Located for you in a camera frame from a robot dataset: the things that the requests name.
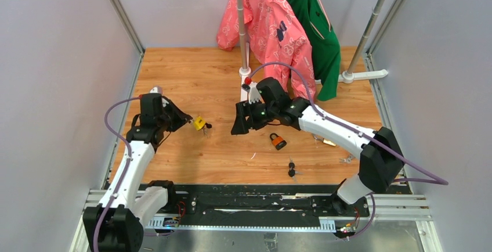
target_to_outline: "wood grain surface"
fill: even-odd
[[[342,48],[342,69],[347,68],[355,48]],[[338,184],[358,172],[359,162],[340,163],[348,152],[316,142],[311,134],[291,127],[267,126],[247,135],[231,136],[239,102],[240,50],[226,52],[217,48],[149,48],[146,50],[134,96],[159,85],[164,95],[183,112],[202,116],[213,125],[209,138],[191,124],[172,133],[158,149],[147,167],[143,182],[172,180],[174,183],[294,183],[287,174],[289,156],[296,164],[301,184]],[[251,67],[259,66],[251,55]],[[364,71],[362,61],[357,71]],[[263,73],[253,80],[259,81]],[[316,102],[327,112],[364,127],[378,129],[381,119],[368,81],[339,83],[338,96]],[[139,113],[133,102],[126,119],[125,133],[131,119]],[[287,141],[276,150],[269,135],[275,132]],[[120,144],[112,176],[124,151]]]

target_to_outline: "pink raincoat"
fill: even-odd
[[[314,97],[311,44],[304,29],[286,0],[243,0],[244,22],[249,34],[249,46],[261,63],[284,62],[296,70],[307,82]],[[230,51],[239,41],[237,0],[229,0],[217,33],[220,49]],[[285,91],[290,69],[282,65],[265,67],[265,77],[277,79]],[[308,98],[298,75],[292,72],[292,88],[296,96]]]

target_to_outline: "green garment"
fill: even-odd
[[[314,77],[317,80],[321,80],[323,85],[318,94],[318,100],[326,101],[336,97],[341,54],[340,43],[333,31],[333,27],[330,31],[318,0],[287,0],[287,2],[291,5],[313,47]],[[312,24],[318,29],[319,33],[313,28]]]

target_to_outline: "white wall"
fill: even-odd
[[[373,55],[404,154],[449,180],[413,184],[444,251],[490,251],[490,23],[490,0],[406,0]]]
[[[104,112],[129,95],[139,57],[109,0],[0,11],[0,251],[67,251],[108,166]]]
[[[145,47],[216,46],[227,0],[120,0]],[[322,0],[342,45],[353,46],[377,0]],[[382,18],[393,0],[386,0]]]

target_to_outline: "orange padlock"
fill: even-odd
[[[272,140],[272,145],[275,146],[277,150],[280,150],[287,144],[287,142],[282,137],[278,136],[275,133],[270,134],[270,140]]]

